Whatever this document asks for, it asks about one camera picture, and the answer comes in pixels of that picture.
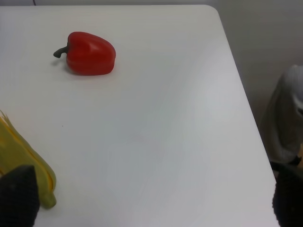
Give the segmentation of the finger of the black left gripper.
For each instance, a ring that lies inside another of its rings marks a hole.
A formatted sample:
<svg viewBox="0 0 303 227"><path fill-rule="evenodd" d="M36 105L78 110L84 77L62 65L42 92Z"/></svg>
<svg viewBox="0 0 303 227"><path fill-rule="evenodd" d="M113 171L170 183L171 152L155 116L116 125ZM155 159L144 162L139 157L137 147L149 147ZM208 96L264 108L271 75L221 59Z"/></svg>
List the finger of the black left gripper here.
<svg viewBox="0 0 303 227"><path fill-rule="evenodd" d="M0 178L0 225L32 227L40 208L35 168L21 165Z"/></svg>

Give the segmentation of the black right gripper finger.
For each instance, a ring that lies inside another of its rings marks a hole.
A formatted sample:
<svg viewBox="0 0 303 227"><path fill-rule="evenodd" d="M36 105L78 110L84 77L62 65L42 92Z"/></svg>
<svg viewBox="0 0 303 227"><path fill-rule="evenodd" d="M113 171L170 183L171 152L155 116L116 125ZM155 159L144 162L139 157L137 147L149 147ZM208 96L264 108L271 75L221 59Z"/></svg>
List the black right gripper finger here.
<svg viewBox="0 0 303 227"><path fill-rule="evenodd" d="M303 170L280 165L272 199L274 214L281 227L303 225Z"/></svg>

